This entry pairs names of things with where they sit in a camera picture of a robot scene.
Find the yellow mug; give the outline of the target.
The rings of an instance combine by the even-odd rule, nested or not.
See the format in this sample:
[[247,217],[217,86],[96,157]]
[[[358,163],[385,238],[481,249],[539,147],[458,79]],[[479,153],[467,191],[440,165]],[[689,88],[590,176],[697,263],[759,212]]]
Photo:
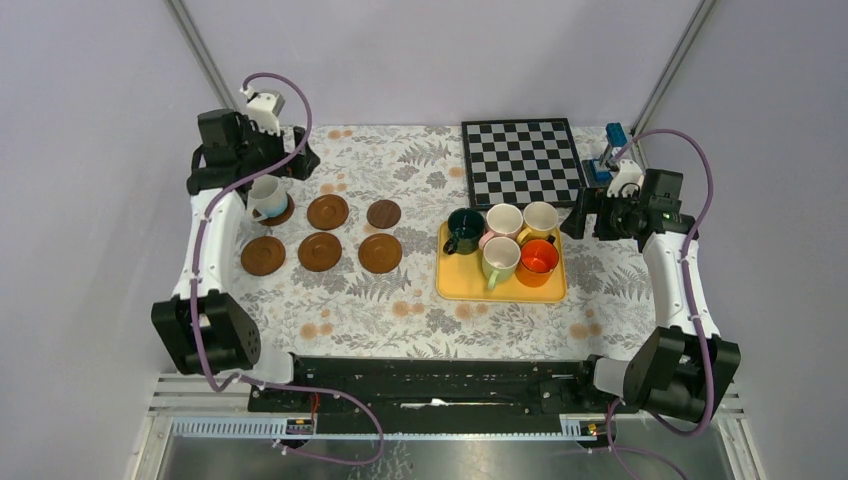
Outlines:
[[543,201],[529,203],[523,209],[523,227],[516,236],[516,242],[524,245],[531,240],[547,241],[557,228],[559,215],[557,209]]

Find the white mug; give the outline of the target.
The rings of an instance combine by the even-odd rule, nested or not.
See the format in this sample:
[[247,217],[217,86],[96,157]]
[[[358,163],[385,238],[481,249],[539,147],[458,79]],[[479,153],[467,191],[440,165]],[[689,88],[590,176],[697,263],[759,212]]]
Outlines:
[[288,190],[291,181],[273,175],[256,178],[247,197],[247,211],[254,221],[263,221],[283,214],[290,205]]

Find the orange mug black handle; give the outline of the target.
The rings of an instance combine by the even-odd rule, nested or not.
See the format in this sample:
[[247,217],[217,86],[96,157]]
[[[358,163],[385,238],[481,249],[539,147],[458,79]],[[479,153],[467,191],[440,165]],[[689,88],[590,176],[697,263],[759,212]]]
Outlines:
[[523,285],[541,287],[548,282],[559,261],[560,253],[552,243],[533,239],[522,246],[515,274]]

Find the pink mug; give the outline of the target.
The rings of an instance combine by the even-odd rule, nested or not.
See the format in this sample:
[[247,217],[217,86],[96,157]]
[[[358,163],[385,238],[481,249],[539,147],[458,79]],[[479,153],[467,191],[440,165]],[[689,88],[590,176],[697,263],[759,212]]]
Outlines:
[[515,240],[523,226],[523,214],[518,207],[506,203],[496,204],[485,215],[485,232],[478,246],[483,249],[487,242],[499,237]]

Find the light green mug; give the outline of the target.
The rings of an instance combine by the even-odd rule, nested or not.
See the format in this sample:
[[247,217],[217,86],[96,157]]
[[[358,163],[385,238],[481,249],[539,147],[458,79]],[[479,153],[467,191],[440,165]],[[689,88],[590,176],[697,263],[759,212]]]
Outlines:
[[496,237],[483,247],[482,271],[488,290],[508,281],[521,257],[520,246],[508,237]]

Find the dark green mug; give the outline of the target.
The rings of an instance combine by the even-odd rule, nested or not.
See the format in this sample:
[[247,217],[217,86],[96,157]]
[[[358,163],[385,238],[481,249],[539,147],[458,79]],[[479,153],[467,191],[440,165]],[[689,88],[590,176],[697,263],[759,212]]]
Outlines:
[[447,220],[447,240],[442,246],[446,255],[474,253],[485,233],[486,224],[483,215],[470,208],[453,211]]

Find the brown coaster bottom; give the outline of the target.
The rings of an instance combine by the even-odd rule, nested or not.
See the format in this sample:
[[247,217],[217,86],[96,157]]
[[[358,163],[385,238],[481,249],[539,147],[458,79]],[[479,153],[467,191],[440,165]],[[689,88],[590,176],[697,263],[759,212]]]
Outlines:
[[299,245],[298,260],[312,272],[323,272],[334,267],[342,255],[339,239],[327,232],[317,232],[306,237]]

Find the yellow plastic tray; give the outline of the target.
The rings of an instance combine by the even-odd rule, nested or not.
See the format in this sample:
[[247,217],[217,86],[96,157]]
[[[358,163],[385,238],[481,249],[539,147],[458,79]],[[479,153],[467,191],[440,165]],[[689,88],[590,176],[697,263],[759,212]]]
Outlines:
[[508,303],[559,303],[567,295],[566,263],[562,255],[560,234],[555,234],[553,245],[560,261],[548,281],[539,287],[522,284],[515,275],[493,290],[487,288],[482,269],[483,255],[480,250],[468,254],[448,255],[442,246],[448,237],[447,222],[440,225],[438,232],[437,266],[435,285],[439,295],[448,300],[484,301]]

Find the dark wood grain coaster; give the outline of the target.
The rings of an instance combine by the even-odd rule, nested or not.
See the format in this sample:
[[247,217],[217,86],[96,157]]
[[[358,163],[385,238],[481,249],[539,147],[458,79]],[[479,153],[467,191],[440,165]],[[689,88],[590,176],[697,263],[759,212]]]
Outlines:
[[388,199],[375,201],[367,210],[368,223],[377,229],[388,229],[395,226],[401,219],[400,206]]

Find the light brown coaster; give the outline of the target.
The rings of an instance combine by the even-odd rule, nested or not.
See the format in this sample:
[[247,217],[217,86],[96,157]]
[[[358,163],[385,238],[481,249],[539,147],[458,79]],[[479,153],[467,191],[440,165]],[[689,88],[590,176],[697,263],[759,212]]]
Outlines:
[[402,257],[403,249],[399,240],[385,233],[370,235],[358,249],[361,266],[375,274],[390,272],[399,265]]

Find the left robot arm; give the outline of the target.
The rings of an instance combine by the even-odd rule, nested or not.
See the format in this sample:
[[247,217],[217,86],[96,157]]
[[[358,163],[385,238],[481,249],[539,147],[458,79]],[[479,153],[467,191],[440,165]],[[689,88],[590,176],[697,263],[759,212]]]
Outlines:
[[169,299],[153,304],[151,321],[179,373],[249,371],[262,346],[256,322],[230,292],[239,228],[245,220],[287,220],[292,181],[308,179],[320,159],[308,144],[310,126],[293,127],[287,151],[281,132],[267,133],[236,110],[204,112],[197,123],[186,258]]

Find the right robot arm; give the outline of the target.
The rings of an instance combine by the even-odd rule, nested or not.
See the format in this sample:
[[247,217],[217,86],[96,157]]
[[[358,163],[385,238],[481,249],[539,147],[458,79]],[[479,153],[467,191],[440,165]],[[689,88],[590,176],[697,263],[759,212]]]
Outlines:
[[656,327],[629,361],[591,355],[573,386],[575,402],[597,412],[613,397],[656,417],[693,422],[714,415],[741,362],[737,344],[722,339],[707,307],[697,269],[698,227],[681,213],[683,176],[649,169],[585,188],[560,227],[583,238],[595,216],[599,241],[634,240],[647,266]]

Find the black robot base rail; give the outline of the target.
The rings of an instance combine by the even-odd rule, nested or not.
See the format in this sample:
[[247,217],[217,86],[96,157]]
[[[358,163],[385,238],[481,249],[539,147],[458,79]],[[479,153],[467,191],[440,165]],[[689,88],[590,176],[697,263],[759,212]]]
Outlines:
[[613,402],[582,394],[582,363],[294,356],[285,388],[249,382],[247,409],[295,417],[294,435],[565,434],[564,421],[601,418]]

